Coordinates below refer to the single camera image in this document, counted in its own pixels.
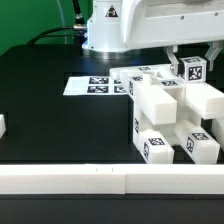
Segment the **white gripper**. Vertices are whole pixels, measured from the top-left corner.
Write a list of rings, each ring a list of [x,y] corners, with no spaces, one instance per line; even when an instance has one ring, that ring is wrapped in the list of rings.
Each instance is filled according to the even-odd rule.
[[[129,49],[167,46],[174,75],[179,72],[174,45],[209,42],[210,71],[224,47],[224,0],[123,0],[120,19],[121,39]]]

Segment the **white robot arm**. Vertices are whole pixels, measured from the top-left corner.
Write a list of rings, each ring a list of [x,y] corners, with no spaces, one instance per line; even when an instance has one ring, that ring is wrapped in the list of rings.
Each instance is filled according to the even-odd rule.
[[[224,48],[224,0],[93,0],[82,48],[104,58],[163,47],[173,71],[180,45],[207,43],[213,62]]]

